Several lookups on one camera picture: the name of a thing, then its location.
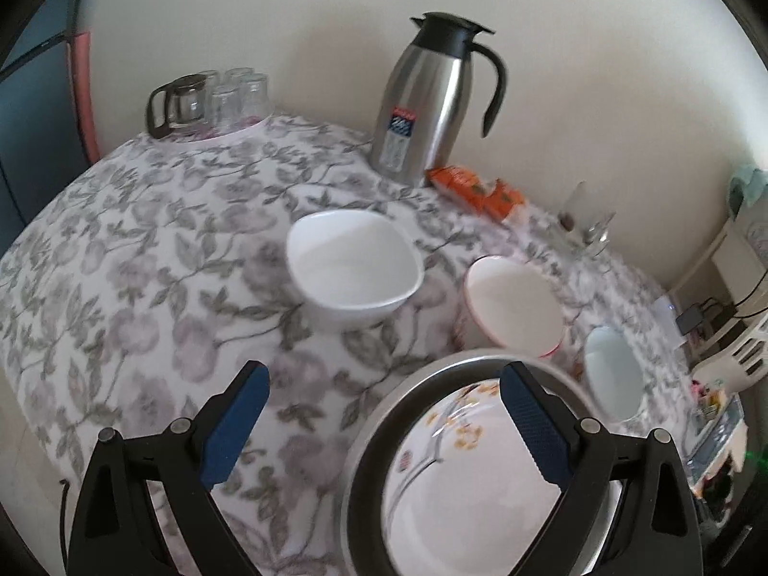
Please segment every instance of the blue gripper pad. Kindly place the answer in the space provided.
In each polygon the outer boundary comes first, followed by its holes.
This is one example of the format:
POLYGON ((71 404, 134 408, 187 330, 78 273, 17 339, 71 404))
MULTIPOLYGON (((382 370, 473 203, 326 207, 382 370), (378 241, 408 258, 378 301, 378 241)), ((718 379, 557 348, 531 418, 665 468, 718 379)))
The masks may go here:
POLYGON ((260 365, 237 392, 205 442, 200 480, 206 489, 229 479, 269 395, 270 373, 266 366, 260 365))
POLYGON ((515 423, 544 480, 565 492, 571 482, 567 442, 547 413, 520 379, 512 365, 502 369, 499 379, 502 402, 515 423))

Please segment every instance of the table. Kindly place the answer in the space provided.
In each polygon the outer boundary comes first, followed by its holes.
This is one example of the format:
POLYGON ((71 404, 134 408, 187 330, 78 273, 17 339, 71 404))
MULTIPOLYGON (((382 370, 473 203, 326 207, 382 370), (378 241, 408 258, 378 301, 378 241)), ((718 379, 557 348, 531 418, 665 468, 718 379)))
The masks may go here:
MULTIPOLYGON (((333 571, 331 492, 366 415, 406 375, 452 352, 462 273, 480 255, 528 263, 552 284, 567 334, 552 357, 573 371, 586 334, 624 330, 644 370, 639 414, 681 443, 694 404, 685 364, 654 321, 660 289, 611 253, 572 262, 548 246, 533 206, 508 229, 434 190, 366 164, 366 136, 277 115, 231 147, 169 153, 142 135, 75 180, 0 261, 0 357, 49 457, 79 480, 96 434, 159 432, 194 416, 248 359, 272 390, 251 440, 213 496, 266 572, 333 571), (420 290, 394 317, 342 335, 313 332, 283 261, 290 223, 327 208, 397 221, 424 257, 420 290)), ((192 574, 162 490, 160 523, 192 574)))

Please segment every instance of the thermos handle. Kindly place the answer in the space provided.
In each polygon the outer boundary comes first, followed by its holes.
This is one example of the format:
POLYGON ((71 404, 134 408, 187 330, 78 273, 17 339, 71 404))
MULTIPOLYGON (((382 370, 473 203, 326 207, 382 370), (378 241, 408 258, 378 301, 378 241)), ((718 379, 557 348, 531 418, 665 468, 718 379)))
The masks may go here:
POLYGON ((485 138, 488 136, 488 132, 491 131, 493 122, 496 121, 498 111, 502 108, 504 93, 507 92, 507 67, 504 66, 504 61, 501 57, 485 45, 472 43, 469 45, 469 49, 473 52, 481 53, 496 67, 496 91, 494 91, 491 103, 489 103, 488 109, 482 118, 482 136, 485 138))
POLYGON ((168 123, 168 108, 170 108, 170 84, 164 84, 160 88, 156 88, 149 95, 149 101, 147 101, 147 132, 155 139, 161 139, 170 134, 170 124, 168 123), (155 110, 152 108, 152 99, 161 92, 165 91, 165 99, 163 102, 163 122, 158 126, 155 125, 155 110))

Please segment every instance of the screw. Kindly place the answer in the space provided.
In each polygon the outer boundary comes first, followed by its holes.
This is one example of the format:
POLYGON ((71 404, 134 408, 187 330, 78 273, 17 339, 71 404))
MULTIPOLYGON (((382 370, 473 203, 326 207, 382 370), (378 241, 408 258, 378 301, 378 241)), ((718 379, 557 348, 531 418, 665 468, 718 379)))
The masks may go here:
POLYGON ((170 432, 176 435, 181 435, 190 430, 192 421, 189 418, 176 418, 170 423, 170 432))
POLYGON ((584 429, 587 433, 599 433, 600 432, 601 424, 594 418, 585 418, 581 421, 581 428, 584 429))
POLYGON ((106 444, 107 442, 111 442, 112 438, 114 438, 115 433, 116 431, 112 427, 107 426, 98 432, 98 440, 103 444, 106 444))
POLYGON ((654 438, 662 444, 669 444, 672 441, 672 436, 664 429, 654 429, 654 438))

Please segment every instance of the metal basin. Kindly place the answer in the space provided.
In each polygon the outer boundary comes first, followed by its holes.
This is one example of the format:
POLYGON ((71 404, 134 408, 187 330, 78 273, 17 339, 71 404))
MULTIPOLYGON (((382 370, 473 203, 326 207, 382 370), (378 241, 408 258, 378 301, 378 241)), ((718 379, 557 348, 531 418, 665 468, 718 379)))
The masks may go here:
MULTIPOLYGON (((358 434, 339 477, 334 527, 339 563, 347 576, 399 576, 389 559, 381 529, 383 486, 402 438, 436 402, 483 379, 493 379, 510 361, 523 361, 549 392, 577 418, 603 420, 579 384, 546 361, 498 348, 456 353, 434 361, 398 385, 374 410, 358 434)), ((613 481, 572 576, 589 572, 608 536, 621 484, 613 481)))

